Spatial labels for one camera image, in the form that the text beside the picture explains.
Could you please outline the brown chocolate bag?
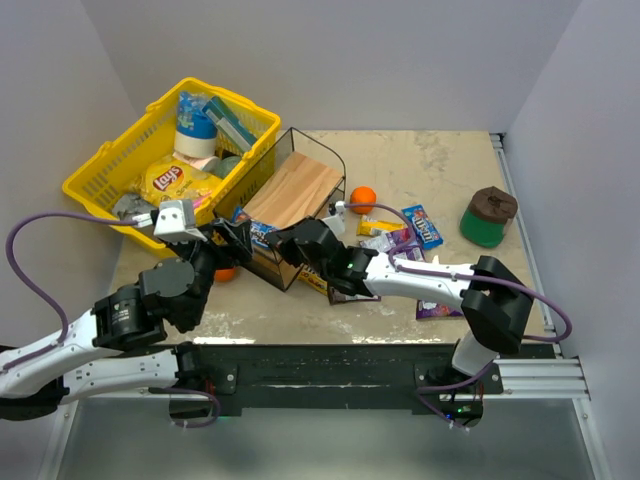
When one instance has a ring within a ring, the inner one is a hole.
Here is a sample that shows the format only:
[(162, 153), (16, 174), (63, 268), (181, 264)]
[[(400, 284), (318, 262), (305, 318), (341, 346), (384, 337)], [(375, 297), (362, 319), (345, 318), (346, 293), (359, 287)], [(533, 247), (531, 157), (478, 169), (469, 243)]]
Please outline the brown chocolate bag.
[(331, 305), (342, 305), (348, 303), (356, 303), (356, 302), (379, 302), (381, 300), (380, 296), (366, 296), (366, 295), (347, 295), (333, 287), (328, 289), (328, 300)]

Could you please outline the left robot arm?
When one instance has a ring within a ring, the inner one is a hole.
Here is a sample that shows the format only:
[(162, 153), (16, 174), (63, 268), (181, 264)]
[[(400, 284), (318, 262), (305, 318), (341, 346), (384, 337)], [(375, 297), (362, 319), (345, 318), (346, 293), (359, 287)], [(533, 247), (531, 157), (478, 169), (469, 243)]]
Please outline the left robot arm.
[(1, 417), (45, 417), (81, 398), (133, 388), (202, 394), (211, 403), (207, 421), (221, 413), (192, 357), (195, 347), (142, 354), (166, 339), (166, 325), (182, 333), (202, 320), (215, 273), (242, 265), (253, 249), (250, 223), (216, 219), (197, 227), (183, 215), (136, 215), (126, 225), (155, 227), (174, 257), (141, 272), (136, 282), (94, 303), (77, 320), (24, 347), (1, 351)]

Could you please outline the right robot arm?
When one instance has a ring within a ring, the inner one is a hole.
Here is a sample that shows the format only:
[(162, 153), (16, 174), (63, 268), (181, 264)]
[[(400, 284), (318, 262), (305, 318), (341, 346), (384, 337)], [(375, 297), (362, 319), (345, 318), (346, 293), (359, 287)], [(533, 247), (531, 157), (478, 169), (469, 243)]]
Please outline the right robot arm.
[(309, 266), (342, 294), (404, 297), (461, 312), (469, 332), (457, 343), (451, 368), (468, 377), (496, 357), (520, 351), (533, 295), (494, 257), (459, 265), (406, 260), (347, 247), (325, 222), (313, 218), (270, 232), (265, 239), (287, 263)]

